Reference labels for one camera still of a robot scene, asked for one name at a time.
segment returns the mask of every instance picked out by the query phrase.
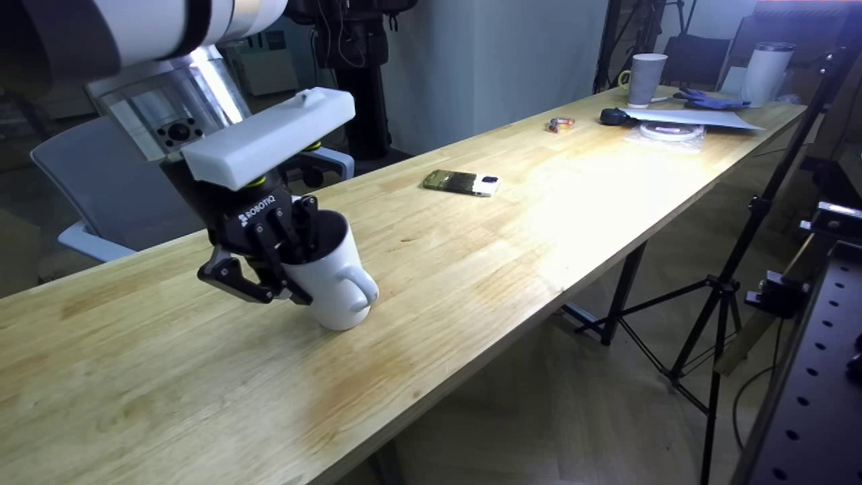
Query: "white mug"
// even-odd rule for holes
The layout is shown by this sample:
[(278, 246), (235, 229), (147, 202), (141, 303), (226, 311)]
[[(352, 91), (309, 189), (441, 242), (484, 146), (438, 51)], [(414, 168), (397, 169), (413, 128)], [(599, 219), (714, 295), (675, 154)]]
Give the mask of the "white mug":
[(285, 264), (285, 270), (312, 297), (312, 317), (325, 330), (345, 331), (370, 315), (379, 291), (362, 266), (345, 216), (321, 210), (318, 222), (318, 231), (325, 231), (321, 239), (328, 249), (321, 249), (318, 260)]

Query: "wooden table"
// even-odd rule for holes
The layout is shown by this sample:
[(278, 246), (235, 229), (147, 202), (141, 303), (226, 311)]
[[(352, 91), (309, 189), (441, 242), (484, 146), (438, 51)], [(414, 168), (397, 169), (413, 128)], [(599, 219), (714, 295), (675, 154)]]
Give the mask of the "wooden table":
[[(191, 235), (0, 299), (2, 483), (309, 483), (367, 459), (789, 128), (662, 146), (599, 94), (321, 192), (383, 299), (345, 334), (193, 277)], [(577, 128), (553, 136), (553, 115)], [(490, 200), (418, 189), (500, 175)]]

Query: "floor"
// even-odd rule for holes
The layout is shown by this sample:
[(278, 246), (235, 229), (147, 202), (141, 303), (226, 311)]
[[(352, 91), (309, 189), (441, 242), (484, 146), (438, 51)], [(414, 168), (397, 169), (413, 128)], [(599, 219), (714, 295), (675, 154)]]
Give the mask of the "floor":
[[(0, 144), (0, 149), (0, 297), (91, 266), (90, 260), (53, 242), (75, 216), (25, 163), (26, 144)], [(634, 303), (720, 273), (745, 222), (745, 202), (762, 189), (779, 154), (780, 144), (762, 149), (650, 239)], [(789, 222), (801, 207), (806, 196), (774, 210), (775, 219), (766, 225), (737, 270), (740, 288), (755, 288), (767, 266), (780, 270), (789, 261), (801, 242)], [(616, 270), (599, 277), (578, 303), (601, 313), (613, 277)], [(705, 291), (671, 299), (634, 315), (630, 324), (671, 362), (702, 299)], [(708, 327), (696, 357), (712, 343)], [(696, 369), (683, 378), (700, 396), (708, 381), (705, 359), (696, 359)], [(737, 462), (732, 396), (755, 373), (770, 366), (770, 359), (774, 344), (762, 343), (725, 381), (714, 483), (727, 483)], [(740, 435), (756, 414), (766, 383), (756, 381), (740, 398)], [(566, 315), (554, 315), (407, 425), (393, 444), (409, 485), (686, 485), (698, 479), (702, 424), (702, 414), (667, 388), (630, 338), (620, 331), (613, 344), (603, 348), (589, 334), (577, 334)], [(339, 483), (367, 485), (375, 475), (358, 466)]]

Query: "black phone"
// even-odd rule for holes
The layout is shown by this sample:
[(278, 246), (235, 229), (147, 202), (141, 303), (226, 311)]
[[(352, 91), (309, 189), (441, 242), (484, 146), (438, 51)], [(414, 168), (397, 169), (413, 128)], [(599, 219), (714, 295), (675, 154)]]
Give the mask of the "black phone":
[(490, 196), (499, 187), (496, 175), (433, 169), (422, 179), (422, 189)]

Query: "tripod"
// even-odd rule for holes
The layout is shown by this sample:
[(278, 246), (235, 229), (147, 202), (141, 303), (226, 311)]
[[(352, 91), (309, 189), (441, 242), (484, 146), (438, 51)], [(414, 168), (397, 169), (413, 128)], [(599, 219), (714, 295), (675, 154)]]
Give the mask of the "tripod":
[[(845, 22), (844, 32), (841, 32), (841, 43), (849, 43), (852, 36), (855, 36), (855, 22)], [(810, 128), (817, 125), (817, 119), (828, 110), (828, 105), (836, 101), (836, 91), (841, 90), (852, 63), (855, 63), (856, 55), (841, 49), (838, 55), (830, 55), (824, 68), (822, 68), (822, 84), (818, 90), (813, 91), (797, 130), (793, 133), (793, 140), (789, 140), (789, 149), (786, 154), (780, 157), (779, 168), (774, 169), (767, 187), (762, 189), (760, 196), (751, 200), (749, 204), (749, 222), (745, 227), (740, 229), (721, 273), (717, 277), (702, 277), (698, 282), (689, 282), (683, 288), (675, 288), (675, 291), (667, 291), (658, 299), (650, 299), (650, 303), (640, 303), (640, 305), (634, 305), (634, 308), (626, 308), (628, 303), (628, 295), (630, 295), (630, 285), (636, 281), (636, 273), (639, 273), (639, 264), (644, 260), (644, 249), (647, 246), (639, 246), (622, 264), (622, 276), (616, 281), (616, 291), (613, 291), (613, 299), (612, 299), (612, 308), (607, 313), (607, 317), (592, 317), (587, 313), (581, 313), (578, 308), (574, 305), (566, 305), (566, 313), (574, 315), (578, 324), (585, 324), (585, 330), (592, 330), (601, 334), (601, 343), (608, 344), (613, 339), (613, 331), (616, 327), (622, 324), (622, 330), (634, 338), (634, 343), (639, 344), (639, 351), (655, 363), (655, 369), (667, 378), (671, 388), (675, 388), (686, 401), (693, 401), (700, 412), (705, 412), (705, 437), (702, 437), (702, 459), (700, 459), (700, 483), (705, 485), (708, 483), (708, 475), (712, 475), (712, 452), (714, 452), (714, 432), (717, 432), (717, 408), (720, 408), (720, 388), (721, 388), (721, 378), (717, 373), (717, 363), (721, 362), (725, 357), (725, 338), (727, 338), (727, 322), (732, 317), (736, 330), (740, 330), (740, 315), (737, 315), (737, 305), (736, 305), (736, 291), (737, 291), (737, 282), (736, 282), (736, 270), (740, 266), (749, 246), (755, 242), (785, 179), (789, 175), (789, 169), (794, 168), (794, 160), (797, 154), (802, 152), (806, 146), (806, 138), (810, 133)], [(673, 359), (671, 366), (665, 366), (650, 348), (647, 343), (630, 330), (630, 324), (626, 322), (626, 315), (634, 315), (634, 313), (640, 313), (647, 308), (655, 308), (655, 305), (662, 305), (667, 299), (675, 299), (675, 297), (683, 297), (683, 295), (693, 295), (693, 291), (700, 291), (700, 288), (708, 288), (708, 299), (705, 305), (700, 308), (679, 357)], [(683, 378), (683, 366), (698, 344), (698, 339), (702, 338), (702, 330), (708, 327), (708, 322), (717, 315), (717, 334), (714, 334), (714, 373), (712, 373), (712, 383), (708, 383), (708, 398), (705, 405), (682, 383)]]

